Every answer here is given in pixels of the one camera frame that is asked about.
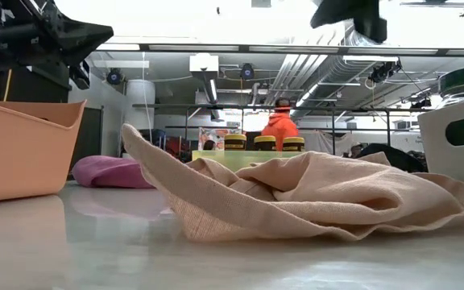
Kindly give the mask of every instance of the pink bean bag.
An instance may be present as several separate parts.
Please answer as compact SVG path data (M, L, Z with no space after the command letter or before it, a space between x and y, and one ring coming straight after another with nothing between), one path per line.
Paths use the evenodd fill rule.
M139 164L133 159L101 155L85 157L74 165L72 176L85 187L155 188L144 180Z

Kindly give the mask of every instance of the glossy floor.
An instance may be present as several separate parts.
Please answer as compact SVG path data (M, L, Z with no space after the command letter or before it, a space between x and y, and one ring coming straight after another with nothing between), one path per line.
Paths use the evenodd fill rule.
M0 290L461 288L464 230L198 244L155 190L0 202Z

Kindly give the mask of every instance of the orange jacket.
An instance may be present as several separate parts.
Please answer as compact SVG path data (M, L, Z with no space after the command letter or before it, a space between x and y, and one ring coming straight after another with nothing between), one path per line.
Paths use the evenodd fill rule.
M261 134L275 136L277 151L282 151L284 138L298 136L298 129L288 113L274 113Z

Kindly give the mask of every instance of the beige cloth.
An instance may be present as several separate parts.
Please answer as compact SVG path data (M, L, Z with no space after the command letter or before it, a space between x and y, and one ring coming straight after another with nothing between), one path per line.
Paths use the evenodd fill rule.
M318 235L355 241L374 230L464 226L464 183L392 168L383 153L365 161L308 152L233 173L209 159L184 165L130 125L123 139L195 241Z

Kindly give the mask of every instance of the orange plastic basket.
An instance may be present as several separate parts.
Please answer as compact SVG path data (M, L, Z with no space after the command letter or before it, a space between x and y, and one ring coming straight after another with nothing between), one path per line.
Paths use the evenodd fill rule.
M64 187L84 106L0 101L0 200Z

